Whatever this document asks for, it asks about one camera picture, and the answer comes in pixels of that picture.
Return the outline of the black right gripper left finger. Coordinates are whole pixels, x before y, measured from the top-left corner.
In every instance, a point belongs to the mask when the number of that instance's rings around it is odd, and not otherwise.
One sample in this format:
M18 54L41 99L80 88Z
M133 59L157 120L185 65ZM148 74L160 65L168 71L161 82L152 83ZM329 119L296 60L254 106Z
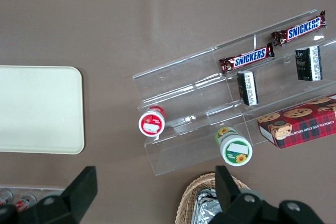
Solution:
M34 223L80 223L98 192L97 170L85 167L60 194L33 207Z

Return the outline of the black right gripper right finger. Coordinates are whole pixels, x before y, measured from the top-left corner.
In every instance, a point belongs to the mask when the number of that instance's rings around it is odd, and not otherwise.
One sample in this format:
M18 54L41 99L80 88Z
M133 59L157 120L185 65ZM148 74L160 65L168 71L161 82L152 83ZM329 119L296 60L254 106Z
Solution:
M241 192L226 166L216 166L215 186L222 209L215 223L260 223L262 201L249 190Z

